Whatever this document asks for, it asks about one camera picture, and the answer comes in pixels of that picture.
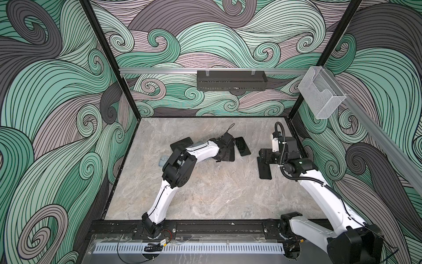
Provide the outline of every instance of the patterned wall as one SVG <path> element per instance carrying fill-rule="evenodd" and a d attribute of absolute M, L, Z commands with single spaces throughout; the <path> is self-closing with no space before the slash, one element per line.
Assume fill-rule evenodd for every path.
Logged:
<path fill-rule="evenodd" d="M 362 5 L 382 2 L 365 1 Z M 92 0 L 120 67 L 307 68 L 349 1 Z M 195 75 L 128 74 L 143 116 L 279 116 L 300 76 L 269 76 L 262 92 L 198 92 Z"/>
<path fill-rule="evenodd" d="M 362 8 L 326 65 L 420 171 L 421 11 L 422 1 Z M 327 120 L 316 120 L 305 103 L 299 114 L 302 143 L 327 180 L 400 248 L 388 263 L 420 263 L 422 198 L 406 175 L 344 105 Z"/>
<path fill-rule="evenodd" d="M 78 0 L 0 2 L 1 263 L 72 263 L 136 119 Z"/>

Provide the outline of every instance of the white wire mesh basket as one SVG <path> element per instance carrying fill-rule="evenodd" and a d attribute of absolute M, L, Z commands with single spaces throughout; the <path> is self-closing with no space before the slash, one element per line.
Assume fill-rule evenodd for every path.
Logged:
<path fill-rule="evenodd" d="M 312 66 L 298 87 L 316 119 L 327 119 L 346 99 L 344 92 L 341 95 L 334 93 L 326 78 L 331 78 L 327 70 L 321 66 Z"/>

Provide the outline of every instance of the black vertical post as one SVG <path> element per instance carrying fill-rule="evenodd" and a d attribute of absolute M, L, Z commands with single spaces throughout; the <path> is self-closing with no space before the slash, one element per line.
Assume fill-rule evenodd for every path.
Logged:
<path fill-rule="evenodd" d="M 321 57 L 319 57 L 318 62 L 316 63 L 316 66 L 324 66 L 326 62 L 328 61 L 328 58 L 330 57 L 331 53 L 337 46 L 337 43 L 340 41 L 341 37 L 343 36 L 344 32 L 347 29 L 347 26 L 350 23 L 350 20 L 352 19 L 353 15 L 355 14 L 357 8 L 359 7 L 362 0 L 351 0 L 349 5 L 346 8 L 346 11 L 344 12 L 343 16 L 341 17 L 340 21 L 338 22 L 337 27 L 334 30 L 333 35 L 331 36 L 330 40 L 328 41 L 327 46 L 325 47 L 324 51 L 321 54 Z M 296 113 L 299 110 L 299 107 L 302 105 L 303 102 L 303 96 L 300 94 L 297 98 L 294 106 L 292 107 L 292 110 L 290 110 L 288 119 L 292 120 Z"/>
<path fill-rule="evenodd" d="M 82 5 L 82 8 L 85 11 L 85 14 L 91 24 L 92 30 L 94 30 L 95 35 L 98 38 L 98 41 L 105 53 L 105 57 L 110 63 L 111 69 L 116 75 L 117 81 L 119 82 L 120 87 L 123 90 L 124 95 L 126 96 L 127 101 L 129 102 L 130 107 L 132 108 L 133 113 L 135 114 L 136 119 L 141 120 L 141 114 L 136 107 L 135 101 L 133 100 L 132 95 L 130 94 L 129 87 L 127 86 L 126 81 L 120 76 L 119 65 L 117 64 L 116 58 L 114 58 L 113 52 L 111 51 L 110 46 L 108 45 L 106 36 L 104 35 L 103 30 L 101 29 L 100 23 L 94 13 L 94 9 L 91 6 L 89 0 L 79 0 Z"/>

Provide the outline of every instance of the gray stone surface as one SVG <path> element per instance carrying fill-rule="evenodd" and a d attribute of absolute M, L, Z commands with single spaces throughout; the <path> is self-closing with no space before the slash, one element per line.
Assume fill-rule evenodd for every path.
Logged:
<path fill-rule="evenodd" d="M 167 219 L 266 219 L 298 211 L 308 218 L 326 218 L 311 196 L 297 182 L 285 179 L 271 165 L 272 180 L 261 180 L 257 156 L 271 148 L 274 123 L 283 118 L 143 118 L 126 159 L 106 219 L 133 220 L 152 205 L 162 181 L 158 166 L 170 144 L 190 136 L 194 142 L 221 136 L 230 129 L 244 137 L 252 154 L 234 162 L 199 162 L 185 186 L 179 189 L 167 211 Z"/>

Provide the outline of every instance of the black wall-mounted basket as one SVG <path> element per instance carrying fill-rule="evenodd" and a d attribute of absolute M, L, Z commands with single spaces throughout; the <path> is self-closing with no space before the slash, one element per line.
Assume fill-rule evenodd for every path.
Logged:
<path fill-rule="evenodd" d="M 263 91 L 267 87 L 264 71 L 198 71 L 199 91 Z"/>

